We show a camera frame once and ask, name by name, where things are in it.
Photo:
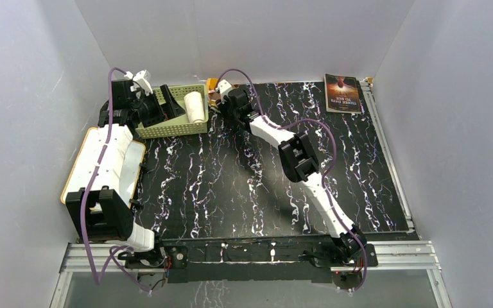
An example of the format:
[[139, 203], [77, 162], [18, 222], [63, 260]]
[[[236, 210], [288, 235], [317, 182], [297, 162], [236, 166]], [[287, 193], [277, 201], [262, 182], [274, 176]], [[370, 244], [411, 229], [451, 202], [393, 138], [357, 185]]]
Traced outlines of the whiteboard with yellow frame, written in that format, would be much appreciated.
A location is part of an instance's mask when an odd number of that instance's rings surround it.
[[62, 203], [68, 193], [86, 187], [97, 169], [91, 189], [99, 190], [107, 186], [130, 205], [140, 178], [146, 146], [134, 141], [126, 126], [113, 124], [109, 141], [108, 131], [107, 125], [88, 129], [61, 194]]

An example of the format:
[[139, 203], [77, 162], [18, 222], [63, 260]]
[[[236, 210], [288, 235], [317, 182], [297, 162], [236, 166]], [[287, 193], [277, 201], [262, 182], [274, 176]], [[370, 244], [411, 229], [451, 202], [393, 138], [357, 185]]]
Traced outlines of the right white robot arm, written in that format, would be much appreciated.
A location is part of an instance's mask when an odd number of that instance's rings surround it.
[[360, 257], [366, 259], [365, 236], [344, 213], [325, 184], [308, 134], [290, 132], [261, 115], [242, 89], [221, 81], [217, 93], [220, 94], [218, 110], [225, 119], [278, 149], [284, 174], [290, 182], [299, 185], [328, 228], [336, 247], [331, 257], [345, 266], [353, 265]]

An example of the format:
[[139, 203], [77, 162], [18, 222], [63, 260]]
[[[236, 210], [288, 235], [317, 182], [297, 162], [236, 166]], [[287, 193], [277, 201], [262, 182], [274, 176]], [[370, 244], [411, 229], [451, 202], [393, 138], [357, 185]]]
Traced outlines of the book with dark cover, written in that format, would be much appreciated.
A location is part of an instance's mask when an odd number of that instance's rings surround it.
[[361, 103], [357, 79], [325, 74], [326, 110], [333, 113], [359, 114]]

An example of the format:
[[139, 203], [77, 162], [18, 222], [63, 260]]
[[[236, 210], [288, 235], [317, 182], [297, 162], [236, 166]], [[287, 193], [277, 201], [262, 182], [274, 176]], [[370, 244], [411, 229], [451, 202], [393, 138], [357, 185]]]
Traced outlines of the yellow brown cloth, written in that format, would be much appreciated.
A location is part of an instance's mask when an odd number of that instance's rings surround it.
[[208, 78], [206, 81], [207, 95], [209, 98], [209, 107], [215, 112], [219, 112], [218, 102], [220, 101], [220, 93], [218, 92], [218, 79]]

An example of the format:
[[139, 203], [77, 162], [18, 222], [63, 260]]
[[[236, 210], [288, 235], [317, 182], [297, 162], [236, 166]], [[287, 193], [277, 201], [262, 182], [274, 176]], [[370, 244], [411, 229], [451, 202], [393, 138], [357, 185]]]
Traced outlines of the aluminium frame rail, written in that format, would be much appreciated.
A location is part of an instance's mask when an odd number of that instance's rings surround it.
[[145, 273], [203, 265], [281, 265], [305, 262], [331, 271], [352, 271], [359, 266], [377, 270], [438, 270], [440, 263], [431, 241], [374, 241], [342, 261], [330, 239], [273, 237], [166, 241], [154, 252], [117, 252], [120, 265]]

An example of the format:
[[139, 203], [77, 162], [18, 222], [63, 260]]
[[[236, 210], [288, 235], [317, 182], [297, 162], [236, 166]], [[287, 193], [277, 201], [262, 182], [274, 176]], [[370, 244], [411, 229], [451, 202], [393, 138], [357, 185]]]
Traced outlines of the green plastic basket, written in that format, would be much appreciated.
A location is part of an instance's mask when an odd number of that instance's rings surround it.
[[170, 86], [169, 91], [177, 101], [178, 105], [183, 109], [186, 109], [186, 105], [184, 103], [184, 96], [186, 94], [189, 94], [190, 92], [200, 93], [203, 99], [204, 121], [201, 123], [191, 123], [187, 114], [184, 114], [152, 126], [144, 127], [142, 123], [139, 123], [135, 129], [137, 134], [142, 139], [154, 139], [207, 133], [207, 121], [209, 118], [209, 97], [207, 86], [204, 84], [175, 85]]

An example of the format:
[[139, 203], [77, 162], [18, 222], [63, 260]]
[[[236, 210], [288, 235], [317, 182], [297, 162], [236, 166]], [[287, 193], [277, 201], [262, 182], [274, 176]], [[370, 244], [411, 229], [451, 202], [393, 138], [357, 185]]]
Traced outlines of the white towel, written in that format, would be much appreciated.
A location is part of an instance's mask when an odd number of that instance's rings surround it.
[[204, 100], [199, 92], [190, 92], [184, 96], [187, 117], [190, 123], [205, 121]]

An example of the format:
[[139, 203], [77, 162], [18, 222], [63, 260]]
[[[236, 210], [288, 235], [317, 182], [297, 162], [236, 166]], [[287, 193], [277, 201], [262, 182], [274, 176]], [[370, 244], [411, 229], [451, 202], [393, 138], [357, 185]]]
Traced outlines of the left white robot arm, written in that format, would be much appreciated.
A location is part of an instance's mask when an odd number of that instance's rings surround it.
[[142, 78], [114, 80], [112, 101], [103, 104], [96, 127], [89, 128], [61, 195], [79, 237], [141, 252], [158, 267], [166, 250], [156, 233], [134, 218], [134, 192], [141, 177], [146, 148], [135, 141], [169, 136], [171, 127], [187, 124], [186, 94], [205, 93], [204, 85], [161, 85], [148, 90]]

